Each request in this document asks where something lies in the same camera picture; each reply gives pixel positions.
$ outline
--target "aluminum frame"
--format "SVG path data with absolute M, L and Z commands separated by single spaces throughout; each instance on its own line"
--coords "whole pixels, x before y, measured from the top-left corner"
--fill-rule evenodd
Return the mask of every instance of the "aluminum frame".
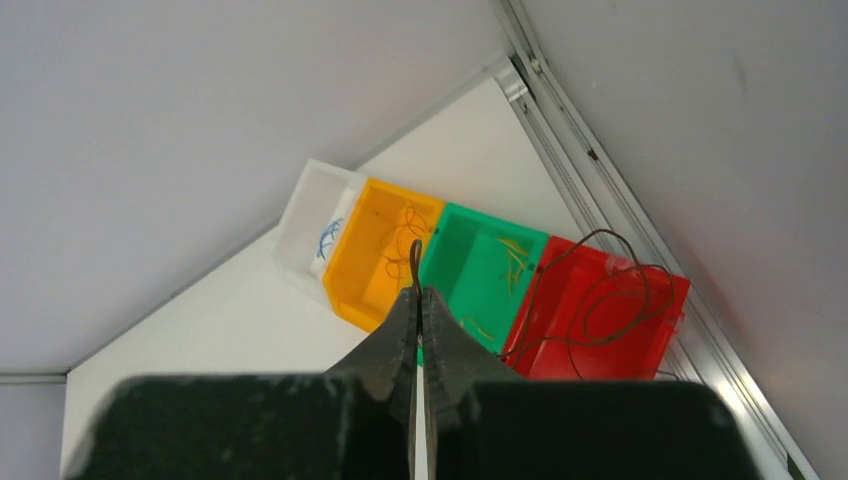
M 591 129 L 565 94 L 544 56 L 518 0 L 493 0 L 498 19 L 515 49 L 513 62 L 496 75 L 551 179 L 581 231 L 612 228 L 626 236 L 645 261 L 683 274 Z M 524 86 L 510 85 L 519 81 Z M 521 95 L 513 92 L 524 91 Z M 596 246 L 623 254 L 621 245 Z M 681 378 L 704 383 L 734 412 L 740 430 L 765 478 L 818 479 L 812 465 L 778 418 L 724 334 L 697 286 L 684 307 L 665 365 Z

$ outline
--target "yellow plastic bin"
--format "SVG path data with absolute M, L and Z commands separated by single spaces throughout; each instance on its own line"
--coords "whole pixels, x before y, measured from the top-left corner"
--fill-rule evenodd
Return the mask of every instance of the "yellow plastic bin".
M 338 316 L 366 332 L 380 326 L 398 292 L 412 284 L 412 241 L 420 238 L 426 251 L 444 207 L 439 199 L 368 179 L 324 272 Z

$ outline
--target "blue wire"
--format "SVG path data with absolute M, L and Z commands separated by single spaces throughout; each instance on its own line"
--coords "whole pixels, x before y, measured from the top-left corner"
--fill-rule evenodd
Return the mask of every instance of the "blue wire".
M 342 219 L 337 218 L 330 223 L 330 225 L 321 233 L 321 239 L 318 240 L 318 253 L 315 255 L 318 258 L 323 260 L 327 259 L 327 256 L 324 255 L 324 249 L 333 244 L 333 241 L 336 239 L 336 232 L 341 228 Z

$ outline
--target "red plastic bin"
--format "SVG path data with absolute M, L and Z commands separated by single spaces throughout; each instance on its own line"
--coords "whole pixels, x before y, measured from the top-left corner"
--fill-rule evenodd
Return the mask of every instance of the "red plastic bin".
M 632 263 L 585 245 L 540 274 L 573 245 L 559 237 L 548 241 L 503 349 L 504 353 L 515 352 L 507 358 L 507 365 L 527 378 L 540 380 L 653 378 L 681 317 L 689 280 L 673 275 L 672 289 L 665 272 L 646 267 L 650 292 L 646 319 L 603 345 L 585 345 L 598 343 L 594 339 L 607 338 L 632 322 L 643 307 L 645 284 L 635 270 L 611 275 Z M 528 319 L 528 306 L 537 285 Z M 613 292 L 619 293 L 592 308 L 593 303 Z M 590 315 L 584 322 L 587 312 Z M 584 333 L 584 323 L 591 338 Z M 568 338 L 571 344 L 541 341 L 544 337 Z

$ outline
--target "white table surface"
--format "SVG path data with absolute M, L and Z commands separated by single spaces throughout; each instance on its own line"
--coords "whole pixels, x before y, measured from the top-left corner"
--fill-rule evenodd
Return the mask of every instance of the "white table surface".
M 494 79 L 486 79 L 360 171 L 568 238 L 580 231 Z M 121 380 L 155 373 L 320 372 L 365 336 L 289 287 L 262 236 L 68 374 L 62 468 Z M 418 388 L 418 421 L 423 397 Z M 416 472 L 426 478 L 424 428 Z

